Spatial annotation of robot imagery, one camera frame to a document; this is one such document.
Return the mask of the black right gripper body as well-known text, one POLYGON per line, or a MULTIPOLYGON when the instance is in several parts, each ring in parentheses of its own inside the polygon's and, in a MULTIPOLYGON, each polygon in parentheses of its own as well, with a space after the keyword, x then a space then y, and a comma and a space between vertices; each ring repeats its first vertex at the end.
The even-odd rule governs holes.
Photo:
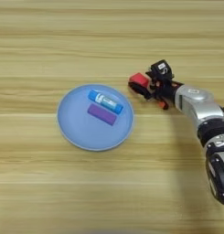
POLYGON ((175 101, 176 91, 182 86, 181 82, 170 79, 150 78, 147 80, 148 97, 158 101, 175 101))

